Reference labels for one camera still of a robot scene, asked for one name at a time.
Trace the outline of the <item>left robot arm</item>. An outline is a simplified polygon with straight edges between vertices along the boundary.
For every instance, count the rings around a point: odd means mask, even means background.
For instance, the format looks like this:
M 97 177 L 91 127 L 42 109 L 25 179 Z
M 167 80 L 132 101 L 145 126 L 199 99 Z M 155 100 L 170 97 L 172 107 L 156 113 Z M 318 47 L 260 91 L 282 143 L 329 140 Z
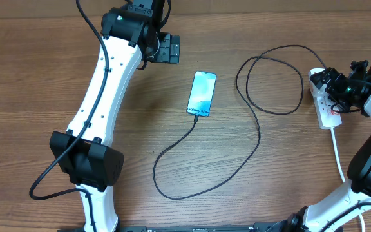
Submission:
M 170 5 L 165 0 L 127 1 L 103 15 L 95 32 L 99 56 L 82 104 L 66 131 L 50 138 L 55 163 L 81 195 L 85 223 L 80 231 L 118 229 L 113 186 L 124 156 L 111 147 L 115 122 L 136 70 L 147 63 L 179 62 L 179 36 L 161 31 L 170 13 L 164 7 Z

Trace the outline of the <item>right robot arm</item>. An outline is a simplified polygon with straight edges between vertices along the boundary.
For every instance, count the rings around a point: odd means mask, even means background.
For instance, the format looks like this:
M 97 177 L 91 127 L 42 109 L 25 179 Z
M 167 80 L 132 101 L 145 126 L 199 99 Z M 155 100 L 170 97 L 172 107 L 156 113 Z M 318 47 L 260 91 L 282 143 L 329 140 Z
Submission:
M 334 68 L 309 72 L 310 88 L 317 102 L 330 100 L 332 113 L 352 107 L 371 119 L 371 63 L 353 61 L 348 76 Z M 347 179 L 322 201 L 305 206 L 269 231 L 342 231 L 343 224 L 371 210 L 371 136 L 350 161 Z

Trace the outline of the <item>Samsung Galaxy smartphone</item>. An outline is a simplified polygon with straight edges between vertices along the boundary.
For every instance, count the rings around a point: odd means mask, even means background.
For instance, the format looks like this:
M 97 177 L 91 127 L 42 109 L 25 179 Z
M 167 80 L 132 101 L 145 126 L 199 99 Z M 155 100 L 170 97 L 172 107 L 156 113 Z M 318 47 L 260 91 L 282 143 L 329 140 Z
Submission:
M 196 71 L 187 103 L 186 112 L 199 117 L 208 117 L 211 110 L 217 75 Z

